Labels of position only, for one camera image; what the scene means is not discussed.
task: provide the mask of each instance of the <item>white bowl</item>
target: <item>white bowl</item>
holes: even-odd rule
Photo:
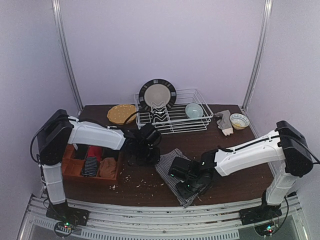
[[[249,119],[240,113],[234,113],[230,116],[230,121],[234,129],[242,130],[250,125]]]
[[[199,104],[189,103],[185,107],[185,114],[190,119],[200,118],[204,115],[204,110]]]

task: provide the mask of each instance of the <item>yellow plate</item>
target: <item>yellow plate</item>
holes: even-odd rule
[[[106,117],[113,124],[123,125],[125,120],[133,113],[136,112],[136,107],[131,104],[121,104],[114,106],[108,111]],[[136,119],[136,115],[133,115],[127,123],[131,123]]]

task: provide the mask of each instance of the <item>wooden table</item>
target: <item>wooden table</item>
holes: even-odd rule
[[[92,119],[101,124],[110,125],[107,112],[111,105],[88,105],[80,115],[80,119]],[[240,113],[237,105],[210,105],[214,113],[230,110]],[[254,139],[249,127],[234,130],[231,136],[224,136],[213,120],[206,131],[176,133],[162,136],[159,145],[161,154],[175,148],[180,149],[189,159],[199,160],[203,152],[215,149],[218,145],[231,147]],[[263,191],[271,184],[273,176],[267,164],[250,167],[222,177],[199,199],[195,205],[210,205],[238,202],[260,198]],[[67,198],[103,204],[123,206],[179,206],[176,196],[167,187],[154,167],[135,167],[123,163],[119,185],[99,186],[88,183],[64,184]]]

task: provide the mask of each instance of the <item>dish rack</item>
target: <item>dish rack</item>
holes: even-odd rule
[[[143,111],[139,103],[139,94],[134,94],[135,108]],[[186,106],[190,103],[199,104],[203,109],[203,116],[188,118]],[[208,104],[196,89],[184,89],[176,91],[176,101],[172,108],[167,108],[164,101],[159,104],[151,104],[151,112],[140,112],[135,121],[140,129],[147,123],[157,128],[162,134],[175,134],[207,130],[207,126],[214,116]]]

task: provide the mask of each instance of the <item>black striped cloth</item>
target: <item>black striped cloth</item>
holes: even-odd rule
[[[182,154],[182,152],[178,148],[176,148],[175,150],[160,156],[160,162],[157,165],[155,165],[155,170],[164,180],[164,182],[168,185],[171,191],[174,193],[180,205],[186,208],[192,204],[194,199],[198,196],[198,193],[192,195],[187,199],[184,199],[182,196],[180,196],[176,188],[176,184],[179,183],[180,180],[168,175],[170,166],[174,161],[175,157],[188,159],[186,156]]]
[[[98,160],[95,156],[89,156],[85,159],[84,167],[82,169],[82,176],[96,177],[98,173]]]

